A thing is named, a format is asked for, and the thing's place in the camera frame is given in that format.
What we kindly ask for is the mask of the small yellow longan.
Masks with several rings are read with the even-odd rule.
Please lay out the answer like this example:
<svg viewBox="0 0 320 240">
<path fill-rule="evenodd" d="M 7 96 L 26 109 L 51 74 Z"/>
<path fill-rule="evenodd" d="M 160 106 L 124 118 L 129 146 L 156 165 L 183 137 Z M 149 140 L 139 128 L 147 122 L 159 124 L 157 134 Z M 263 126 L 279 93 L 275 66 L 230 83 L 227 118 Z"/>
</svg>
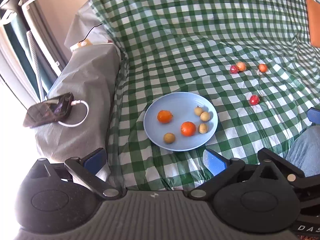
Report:
<svg viewBox="0 0 320 240">
<path fill-rule="evenodd" d="M 210 113 L 208 112 L 202 112 L 201 115 L 200 115 L 200 119 L 203 121 L 203 122 L 208 122 L 210 120 Z"/>
<path fill-rule="evenodd" d="M 172 144 L 176 140 L 176 137 L 173 133 L 166 133 L 163 140 L 166 144 Z"/>
<path fill-rule="evenodd" d="M 199 133 L 205 134 L 209 131 L 209 127 L 206 123 L 201 123 L 198 127 Z"/>
<path fill-rule="evenodd" d="M 197 106 L 194 109 L 194 113 L 195 113 L 196 116 L 200 116 L 203 112 L 204 112 L 204 110 L 200 106 Z"/>
</svg>

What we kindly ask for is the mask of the orange tangerine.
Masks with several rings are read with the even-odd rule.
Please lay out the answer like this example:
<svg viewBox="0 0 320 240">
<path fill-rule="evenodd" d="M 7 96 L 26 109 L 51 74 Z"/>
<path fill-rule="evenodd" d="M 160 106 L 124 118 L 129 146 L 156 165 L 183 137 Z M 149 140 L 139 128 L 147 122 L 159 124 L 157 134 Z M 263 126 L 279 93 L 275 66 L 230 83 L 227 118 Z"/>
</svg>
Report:
<svg viewBox="0 0 320 240">
<path fill-rule="evenodd" d="M 181 124 L 180 132 L 185 137 L 192 137 L 196 133 L 196 125 L 191 121 L 186 121 Z"/>
</svg>

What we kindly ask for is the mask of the small orange fruit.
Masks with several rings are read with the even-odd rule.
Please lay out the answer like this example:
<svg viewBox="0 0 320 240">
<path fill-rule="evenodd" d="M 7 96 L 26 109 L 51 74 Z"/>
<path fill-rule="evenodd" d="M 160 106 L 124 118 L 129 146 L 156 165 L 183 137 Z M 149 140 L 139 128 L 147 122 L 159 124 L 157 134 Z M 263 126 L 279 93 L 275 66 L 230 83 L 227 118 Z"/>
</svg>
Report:
<svg viewBox="0 0 320 240">
<path fill-rule="evenodd" d="M 262 64 L 259 64 L 258 69 L 259 69 L 259 71 L 262 72 L 262 73 L 265 73 L 265 72 L 268 71 L 267 65 L 266 65 L 266 64 L 263 64 L 263 63 L 262 63 Z"/>
</svg>

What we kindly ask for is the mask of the pale orange peach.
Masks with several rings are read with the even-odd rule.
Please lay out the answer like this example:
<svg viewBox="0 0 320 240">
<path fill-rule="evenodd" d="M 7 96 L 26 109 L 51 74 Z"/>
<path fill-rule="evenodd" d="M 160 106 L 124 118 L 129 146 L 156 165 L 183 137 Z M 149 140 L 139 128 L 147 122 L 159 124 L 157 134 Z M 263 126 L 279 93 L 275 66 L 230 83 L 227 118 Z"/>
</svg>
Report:
<svg viewBox="0 0 320 240">
<path fill-rule="evenodd" d="M 173 114 L 167 110 L 161 110 L 157 114 L 157 120 L 162 124 L 167 124 L 173 119 Z"/>
</svg>

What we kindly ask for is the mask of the dark red plum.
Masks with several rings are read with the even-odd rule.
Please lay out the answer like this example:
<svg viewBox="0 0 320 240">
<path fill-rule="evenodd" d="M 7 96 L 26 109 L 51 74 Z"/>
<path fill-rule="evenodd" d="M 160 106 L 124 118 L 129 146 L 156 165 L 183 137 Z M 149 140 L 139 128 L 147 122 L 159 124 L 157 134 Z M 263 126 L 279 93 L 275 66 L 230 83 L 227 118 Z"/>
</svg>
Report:
<svg viewBox="0 0 320 240">
<path fill-rule="evenodd" d="M 229 71 L 231 74 L 237 74 L 239 72 L 239 69 L 236 65 L 232 65 Z"/>
</svg>

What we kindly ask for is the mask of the blue jeans leg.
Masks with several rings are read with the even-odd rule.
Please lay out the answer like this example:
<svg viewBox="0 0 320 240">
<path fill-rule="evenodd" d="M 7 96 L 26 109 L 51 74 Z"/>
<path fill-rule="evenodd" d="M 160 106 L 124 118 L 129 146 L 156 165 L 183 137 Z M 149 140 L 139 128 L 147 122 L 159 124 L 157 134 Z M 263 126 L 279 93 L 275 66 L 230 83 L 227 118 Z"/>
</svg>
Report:
<svg viewBox="0 0 320 240">
<path fill-rule="evenodd" d="M 293 143 L 286 160 L 300 168 L 306 177 L 320 173 L 319 126 L 306 129 Z"/>
</svg>

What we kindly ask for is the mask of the black smartphone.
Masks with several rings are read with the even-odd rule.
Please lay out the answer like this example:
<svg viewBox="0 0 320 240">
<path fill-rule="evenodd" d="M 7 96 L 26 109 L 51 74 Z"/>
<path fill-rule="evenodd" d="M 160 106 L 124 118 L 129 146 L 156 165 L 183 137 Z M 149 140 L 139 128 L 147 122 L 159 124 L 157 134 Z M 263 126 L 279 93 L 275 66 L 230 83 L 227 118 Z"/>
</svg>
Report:
<svg viewBox="0 0 320 240">
<path fill-rule="evenodd" d="M 73 100 L 73 94 L 66 93 L 30 106 L 23 126 L 34 128 L 65 120 L 71 113 Z"/>
</svg>

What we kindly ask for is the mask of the light blue plate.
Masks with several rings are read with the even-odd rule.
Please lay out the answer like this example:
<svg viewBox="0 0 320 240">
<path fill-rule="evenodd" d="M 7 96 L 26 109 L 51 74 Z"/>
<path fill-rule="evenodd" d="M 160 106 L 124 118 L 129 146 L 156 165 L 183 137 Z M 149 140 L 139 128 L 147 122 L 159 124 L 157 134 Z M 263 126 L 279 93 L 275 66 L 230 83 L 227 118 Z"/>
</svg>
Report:
<svg viewBox="0 0 320 240">
<path fill-rule="evenodd" d="M 181 124 L 191 121 L 198 128 L 202 122 L 194 113 L 197 106 L 210 113 L 210 120 L 206 122 L 209 131 L 201 134 L 196 130 L 192 137 L 185 137 L 180 132 Z M 157 114 L 161 110 L 167 110 L 173 114 L 171 122 L 162 124 L 157 120 Z M 160 97 L 146 110 L 143 120 L 144 131 L 151 142 L 163 149 L 178 152 L 193 150 L 208 142 L 216 132 L 218 123 L 215 107 L 206 98 L 189 92 L 170 93 Z M 164 142 L 163 137 L 166 133 L 175 135 L 176 140 L 172 144 Z"/>
</svg>

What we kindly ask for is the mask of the orange peach fruit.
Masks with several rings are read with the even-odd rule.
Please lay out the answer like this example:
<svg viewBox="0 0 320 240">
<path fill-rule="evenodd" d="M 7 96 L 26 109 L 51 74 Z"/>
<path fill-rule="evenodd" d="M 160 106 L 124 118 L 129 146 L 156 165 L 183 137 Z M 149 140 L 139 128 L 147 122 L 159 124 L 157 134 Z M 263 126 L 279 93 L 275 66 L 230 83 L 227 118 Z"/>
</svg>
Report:
<svg viewBox="0 0 320 240">
<path fill-rule="evenodd" d="M 247 66 L 244 62 L 237 62 L 236 63 L 236 67 L 238 69 L 239 72 L 244 72 L 247 69 Z"/>
</svg>

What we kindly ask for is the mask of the green checkered cloth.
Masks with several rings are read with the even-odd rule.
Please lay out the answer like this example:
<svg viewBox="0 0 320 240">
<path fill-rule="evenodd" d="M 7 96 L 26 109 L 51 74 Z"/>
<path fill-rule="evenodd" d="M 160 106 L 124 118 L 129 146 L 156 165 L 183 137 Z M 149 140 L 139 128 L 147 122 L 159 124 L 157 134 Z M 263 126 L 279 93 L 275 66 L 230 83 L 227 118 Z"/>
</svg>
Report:
<svg viewBox="0 0 320 240">
<path fill-rule="evenodd" d="M 135 190 L 192 189 L 211 175 L 203 148 L 174 153 L 143 128 L 147 108 L 172 92 L 193 92 L 216 108 L 206 143 L 256 164 L 268 148 L 286 156 L 319 107 L 319 49 L 310 43 L 306 0 L 89 0 L 120 50 L 108 132 L 112 177 Z M 230 73 L 244 62 L 246 71 Z M 259 71 L 259 64 L 268 71 Z M 259 104 L 249 99 L 258 95 Z"/>
</svg>

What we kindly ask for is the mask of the orange cushion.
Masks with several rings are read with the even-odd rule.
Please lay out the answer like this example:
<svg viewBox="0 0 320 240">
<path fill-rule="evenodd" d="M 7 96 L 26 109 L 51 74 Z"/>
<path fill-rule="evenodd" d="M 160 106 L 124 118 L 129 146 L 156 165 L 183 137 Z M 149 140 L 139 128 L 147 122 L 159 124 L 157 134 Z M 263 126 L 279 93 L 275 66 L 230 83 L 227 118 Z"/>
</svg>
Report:
<svg viewBox="0 0 320 240">
<path fill-rule="evenodd" d="M 315 0 L 306 0 L 311 45 L 320 47 L 320 4 Z"/>
</svg>

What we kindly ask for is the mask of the white paper with sticker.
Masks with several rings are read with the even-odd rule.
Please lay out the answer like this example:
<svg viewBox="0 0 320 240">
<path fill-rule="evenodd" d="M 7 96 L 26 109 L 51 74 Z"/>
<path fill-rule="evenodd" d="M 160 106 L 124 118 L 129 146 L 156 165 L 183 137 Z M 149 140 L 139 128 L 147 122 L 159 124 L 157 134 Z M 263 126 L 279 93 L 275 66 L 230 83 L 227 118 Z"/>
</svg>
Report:
<svg viewBox="0 0 320 240">
<path fill-rule="evenodd" d="M 111 52 L 120 55 L 120 50 L 111 40 L 110 34 L 101 20 L 98 19 L 89 2 L 86 2 L 75 14 L 65 39 L 73 55 L 106 54 Z"/>
</svg>

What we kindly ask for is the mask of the white folding rack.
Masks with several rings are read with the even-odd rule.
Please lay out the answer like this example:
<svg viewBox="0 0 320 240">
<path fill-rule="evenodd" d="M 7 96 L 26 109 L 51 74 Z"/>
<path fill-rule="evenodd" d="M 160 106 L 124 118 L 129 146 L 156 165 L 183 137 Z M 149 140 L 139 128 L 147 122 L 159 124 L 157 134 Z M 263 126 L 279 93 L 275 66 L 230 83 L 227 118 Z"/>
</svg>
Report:
<svg viewBox="0 0 320 240">
<path fill-rule="evenodd" d="M 24 72 L 40 101 L 67 64 L 37 0 L 1 0 L 1 25 L 10 25 L 30 67 Z"/>
</svg>

